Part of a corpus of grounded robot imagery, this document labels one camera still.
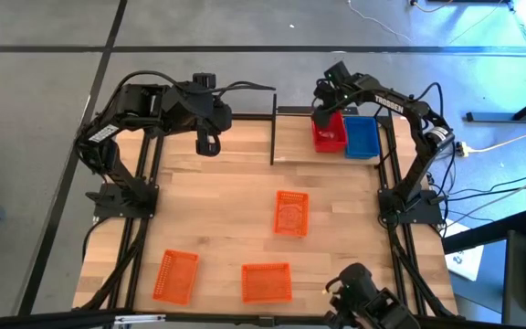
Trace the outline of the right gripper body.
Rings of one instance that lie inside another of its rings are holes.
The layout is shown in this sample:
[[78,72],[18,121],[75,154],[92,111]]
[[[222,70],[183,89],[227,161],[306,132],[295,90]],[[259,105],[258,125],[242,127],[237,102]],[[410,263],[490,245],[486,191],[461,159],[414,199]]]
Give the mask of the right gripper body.
[[348,83],[333,84],[330,80],[322,78],[316,80],[313,92],[315,100],[312,102],[313,113],[328,111],[333,107],[341,109],[349,105],[349,96],[352,94],[352,85]]

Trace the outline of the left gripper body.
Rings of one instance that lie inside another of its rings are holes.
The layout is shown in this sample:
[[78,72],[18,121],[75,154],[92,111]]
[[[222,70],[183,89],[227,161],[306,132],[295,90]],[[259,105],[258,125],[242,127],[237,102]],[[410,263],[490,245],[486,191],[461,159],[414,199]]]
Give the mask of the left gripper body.
[[216,90],[197,81],[172,86],[162,96],[162,131],[180,134],[206,131],[220,134],[232,126],[232,111]]

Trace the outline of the red plastic basket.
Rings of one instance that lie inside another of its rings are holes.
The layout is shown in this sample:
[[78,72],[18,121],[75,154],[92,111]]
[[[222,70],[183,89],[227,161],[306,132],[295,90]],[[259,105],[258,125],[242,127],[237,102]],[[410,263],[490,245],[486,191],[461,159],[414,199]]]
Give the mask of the red plastic basket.
[[347,144],[347,133],[343,117],[335,112],[325,128],[319,127],[311,121],[311,132],[314,149],[317,153],[338,153],[343,151]]

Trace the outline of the blue plastic basket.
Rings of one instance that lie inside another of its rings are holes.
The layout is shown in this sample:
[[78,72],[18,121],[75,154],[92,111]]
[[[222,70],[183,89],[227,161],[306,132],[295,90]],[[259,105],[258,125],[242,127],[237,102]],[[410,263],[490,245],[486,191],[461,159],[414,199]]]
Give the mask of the blue plastic basket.
[[350,116],[344,118],[347,133],[345,156],[367,160],[380,154],[377,123],[373,117]]

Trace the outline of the orange slotted plastic basket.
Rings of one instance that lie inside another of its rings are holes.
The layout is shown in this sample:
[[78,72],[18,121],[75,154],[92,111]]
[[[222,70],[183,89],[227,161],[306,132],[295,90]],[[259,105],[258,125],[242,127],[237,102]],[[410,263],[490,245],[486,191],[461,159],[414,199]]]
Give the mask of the orange slotted plastic basket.
[[293,237],[306,237],[309,231],[310,199],[301,192],[279,190],[273,220],[273,232]]
[[241,291],[243,303],[291,302],[290,265],[287,262],[243,264]]
[[153,299],[189,305],[195,285],[199,256],[196,253],[167,249],[163,254],[153,289]]

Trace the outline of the black framed wooden shelf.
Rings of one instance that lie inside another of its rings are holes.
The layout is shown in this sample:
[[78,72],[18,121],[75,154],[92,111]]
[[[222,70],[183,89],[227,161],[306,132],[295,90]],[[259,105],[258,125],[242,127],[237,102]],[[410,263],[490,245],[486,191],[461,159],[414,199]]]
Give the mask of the black framed wooden shelf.
[[281,106],[273,95],[271,113],[270,164],[376,165],[378,158],[359,160],[337,153],[317,153],[312,141],[310,109]]

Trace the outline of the black desk leg bar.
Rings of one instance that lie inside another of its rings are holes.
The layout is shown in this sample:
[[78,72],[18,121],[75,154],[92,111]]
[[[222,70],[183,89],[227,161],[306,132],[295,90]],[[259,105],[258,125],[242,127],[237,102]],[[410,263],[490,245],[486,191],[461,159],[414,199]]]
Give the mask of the black desk leg bar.
[[506,239],[509,231],[526,234],[526,211],[442,239],[446,254]]
[[526,106],[516,112],[482,112],[466,113],[467,122],[526,123]]

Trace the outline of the white printed paper sheet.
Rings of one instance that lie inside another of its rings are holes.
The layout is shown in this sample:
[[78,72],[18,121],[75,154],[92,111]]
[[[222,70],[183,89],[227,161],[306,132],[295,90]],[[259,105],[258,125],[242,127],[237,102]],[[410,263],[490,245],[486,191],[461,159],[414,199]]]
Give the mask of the white printed paper sheet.
[[[447,220],[447,225],[447,238],[469,230],[468,227],[460,223],[455,224],[451,219]],[[462,251],[446,254],[445,260],[448,270],[469,281],[476,281],[479,274],[483,250],[484,246],[481,245],[472,249],[464,249]]]

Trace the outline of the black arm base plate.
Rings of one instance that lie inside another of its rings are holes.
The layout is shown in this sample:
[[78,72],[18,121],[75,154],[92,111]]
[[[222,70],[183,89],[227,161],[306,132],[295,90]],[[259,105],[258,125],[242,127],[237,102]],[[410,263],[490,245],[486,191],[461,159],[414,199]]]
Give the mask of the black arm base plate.
[[378,192],[380,221],[385,224],[441,224],[442,197],[433,190],[421,190],[416,196],[404,201],[393,190]]
[[159,186],[147,185],[145,198],[125,191],[116,184],[102,184],[99,192],[85,196],[95,204],[94,216],[99,218],[152,218],[155,214]]

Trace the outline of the black aluminium rig frame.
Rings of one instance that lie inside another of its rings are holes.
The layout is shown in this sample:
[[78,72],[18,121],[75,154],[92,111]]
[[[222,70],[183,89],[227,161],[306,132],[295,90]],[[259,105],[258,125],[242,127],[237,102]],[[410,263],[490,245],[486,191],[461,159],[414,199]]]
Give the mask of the black aluminium rig frame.
[[[76,329],[113,324],[118,315],[165,314],[171,323],[319,325],[331,308],[325,284],[346,266],[363,264],[378,287],[405,288],[416,294],[409,276],[396,268],[386,228],[379,222],[378,192],[390,187],[415,156],[406,119],[381,116],[384,153],[374,165],[271,165],[271,121],[236,120],[223,133],[222,152],[195,152],[192,133],[167,137],[157,173],[157,209],[145,227],[139,267],[125,272],[137,281],[132,303],[87,311],[84,304],[104,283],[116,262],[123,223],[110,219],[91,236],[74,307],[64,313],[0,318],[0,329]],[[306,193],[310,199],[306,237],[273,232],[279,190]],[[189,305],[153,299],[167,249],[199,256]],[[287,262],[292,301],[243,303],[241,267]]]

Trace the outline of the silver metal bracket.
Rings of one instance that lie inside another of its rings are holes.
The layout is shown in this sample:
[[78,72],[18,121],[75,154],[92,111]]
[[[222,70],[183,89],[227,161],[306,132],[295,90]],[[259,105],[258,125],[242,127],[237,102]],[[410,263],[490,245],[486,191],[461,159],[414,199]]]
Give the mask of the silver metal bracket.
[[133,324],[150,324],[164,322],[166,320],[165,314],[129,314],[118,315],[114,318],[113,324],[120,326],[127,326]]

